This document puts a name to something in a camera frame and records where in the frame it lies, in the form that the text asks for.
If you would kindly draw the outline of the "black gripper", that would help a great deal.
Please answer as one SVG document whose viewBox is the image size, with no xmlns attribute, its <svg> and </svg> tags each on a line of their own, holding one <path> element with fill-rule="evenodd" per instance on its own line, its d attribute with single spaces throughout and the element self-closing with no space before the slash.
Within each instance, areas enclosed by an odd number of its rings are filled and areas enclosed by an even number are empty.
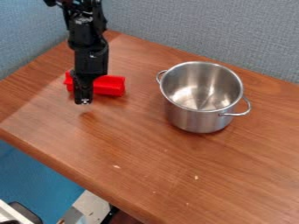
<svg viewBox="0 0 299 224">
<path fill-rule="evenodd" d="M 48 7 L 61 8 L 68 45 L 75 52 L 75 103 L 93 100 L 93 80 L 108 74 L 108 42 L 104 38 L 107 19 L 101 0 L 43 0 Z"/>
</svg>

